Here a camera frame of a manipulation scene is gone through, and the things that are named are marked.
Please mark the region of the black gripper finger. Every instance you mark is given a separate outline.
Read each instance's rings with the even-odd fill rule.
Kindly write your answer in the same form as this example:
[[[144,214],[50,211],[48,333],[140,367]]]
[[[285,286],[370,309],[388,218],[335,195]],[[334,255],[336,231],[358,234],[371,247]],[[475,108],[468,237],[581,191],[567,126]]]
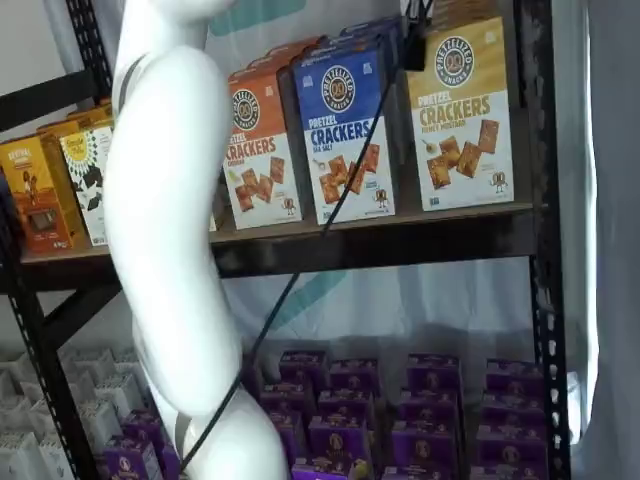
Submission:
[[[403,68],[423,70],[426,52],[426,12],[421,9],[415,16],[407,16],[407,34],[404,40]]]

